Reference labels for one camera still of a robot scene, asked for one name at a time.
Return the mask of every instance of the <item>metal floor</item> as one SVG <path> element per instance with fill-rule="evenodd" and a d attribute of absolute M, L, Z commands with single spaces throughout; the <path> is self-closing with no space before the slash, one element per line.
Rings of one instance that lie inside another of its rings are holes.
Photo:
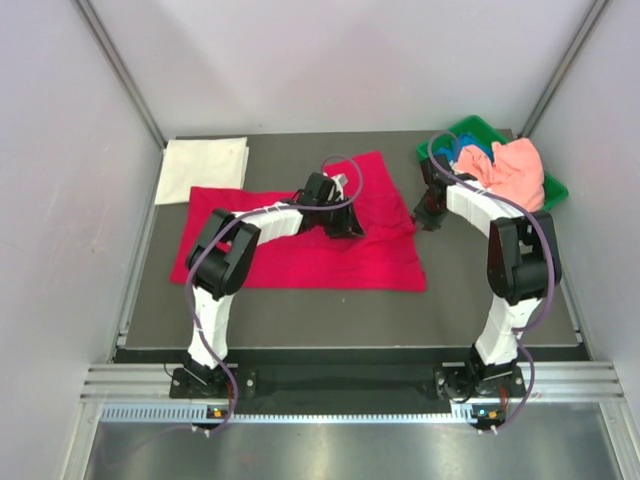
<path fill-rule="evenodd" d="M 597 404 L 530 405 L 498 436 L 468 425 L 232 425 L 207 440 L 165 425 L 101 424 L 86 479 L 622 478 Z M 103 448 L 103 459 L 97 454 Z"/>
<path fill-rule="evenodd" d="M 295 190 L 331 154 L 380 150 L 412 210 L 425 191 L 415 146 L 432 133 L 250 136 L 245 187 Z M 129 349 L 186 348 L 191 340 L 183 289 L 168 280 L 186 212 L 186 204 L 156 208 L 126 340 Z M 427 274 L 426 293 L 244 289 L 231 310 L 229 347 L 468 347 L 481 333 L 491 302 L 487 240 L 452 214 L 440 231 L 418 232 L 415 241 Z M 526 334 L 528 345 L 577 344 L 558 293 L 546 323 Z"/>

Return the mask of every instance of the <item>white wall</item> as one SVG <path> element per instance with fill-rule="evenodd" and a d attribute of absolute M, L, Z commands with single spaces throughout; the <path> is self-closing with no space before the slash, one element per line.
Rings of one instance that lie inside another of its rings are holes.
<path fill-rule="evenodd" d="M 159 151 L 71 2 L 0 7 L 0 477 L 52 478 Z"/>
<path fill-rule="evenodd" d="M 570 192 L 554 210 L 591 347 L 613 359 L 640 425 L 640 3 L 616 0 L 533 135 Z"/>
<path fill-rule="evenodd" d="M 93 0 L 168 136 L 520 129 L 591 0 Z"/>

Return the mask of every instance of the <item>black cable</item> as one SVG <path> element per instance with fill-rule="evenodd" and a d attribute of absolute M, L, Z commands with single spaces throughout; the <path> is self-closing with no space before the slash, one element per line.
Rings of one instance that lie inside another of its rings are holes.
<path fill-rule="evenodd" d="M 164 373 L 166 373 L 169 376 L 169 378 L 171 379 L 171 381 L 173 382 L 173 375 L 171 375 L 169 373 L 169 371 L 167 370 L 167 364 L 165 363 L 162 366 L 164 367 Z"/>

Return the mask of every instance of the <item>folded white towel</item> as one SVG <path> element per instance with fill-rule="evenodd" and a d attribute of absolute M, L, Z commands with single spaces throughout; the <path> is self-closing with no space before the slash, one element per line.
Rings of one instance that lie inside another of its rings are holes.
<path fill-rule="evenodd" d="M 242 188 L 248 156 L 246 137 L 169 140 L 155 204 L 188 202 L 191 187 Z"/>

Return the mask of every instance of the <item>green plastic tray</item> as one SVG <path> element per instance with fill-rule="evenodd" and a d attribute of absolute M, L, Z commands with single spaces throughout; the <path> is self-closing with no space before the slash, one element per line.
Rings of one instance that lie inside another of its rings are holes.
<path fill-rule="evenodd" d="M 502 135 L 477 115 L 471 115 L 470 117 L 467 117 L 464 120 L 456 123 L 454 126 L 449 128 L 449 131 L 455 133 L 456 135 L 460 135 L 462 133 L 470 133 L 480 143 L 488 148 L 491 148 L 492 142 L 500 142 L 502 144 L 508 142 L 507 138 L 504 135 Z M 450 137 L 442 136 L 435 141 L 432 149 L 433 151 L 436 151 L 441 147 L 451 148 L 452 143 L 453 140 Z M 416 148 L 421 162 L 429 158 L 427 145 L 429 145 L 428 141 L 421 143 Z M 545 199 L 544 206 L 542 207 L 543 210 L 551 210 L 555 205 L 569 196 L 569 190 L 567 190 L 567 187 L 565 187 L 562 183 L 560 183 L 558 180 L 556 180 L 546 172 L 544 174 L 543 187 Z"/>

